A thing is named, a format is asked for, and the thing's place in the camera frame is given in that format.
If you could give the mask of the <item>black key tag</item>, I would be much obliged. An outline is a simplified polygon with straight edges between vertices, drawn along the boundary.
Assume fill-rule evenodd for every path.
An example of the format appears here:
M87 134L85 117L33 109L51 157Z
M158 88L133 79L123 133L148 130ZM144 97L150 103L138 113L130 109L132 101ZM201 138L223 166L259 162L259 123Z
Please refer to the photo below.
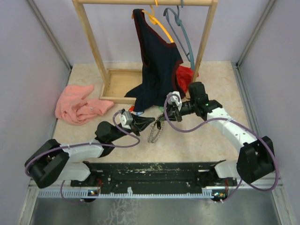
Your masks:
M160 121L157 121L157 122L156 122L156 126L157 126L157 129L160 130L160 129L161 129L161 122L160 122Z

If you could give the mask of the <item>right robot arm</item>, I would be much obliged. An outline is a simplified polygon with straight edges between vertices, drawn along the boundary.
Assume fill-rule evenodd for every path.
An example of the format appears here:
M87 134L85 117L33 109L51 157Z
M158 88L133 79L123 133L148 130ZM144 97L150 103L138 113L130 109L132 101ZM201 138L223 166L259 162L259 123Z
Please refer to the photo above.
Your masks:
M240 178L247 184L275 172L278 179L278 167L275 162L272 140L260 137L252 130L235 121L216 100L210 100L202 82L189 84L190 100L182 102L178 92L167 95L164 113L160 115L155 124L162 129L165 121L182 121L185 115L195 114L203 119L203 125L210 124L238 151L238 159L222 161L213 167L209 174L210 182L216 186L221 185L226 178Z

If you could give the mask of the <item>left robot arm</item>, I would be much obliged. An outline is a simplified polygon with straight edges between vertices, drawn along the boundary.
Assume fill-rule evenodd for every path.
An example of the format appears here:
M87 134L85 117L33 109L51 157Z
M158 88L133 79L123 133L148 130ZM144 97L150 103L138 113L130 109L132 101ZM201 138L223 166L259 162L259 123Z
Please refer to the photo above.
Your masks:
M102 121L95 131L96 137L91 141L75 144L61 144L55 139L46 141L24 164L25 173L31 177L39 188L47 188L56 181L76 180L87 186L94 185L98 175L88 166L88 158L108 156L117 146L114 141L130 136L140 143L140 133L155 121L153 117L141 117L128 111L118 111L120 123Z

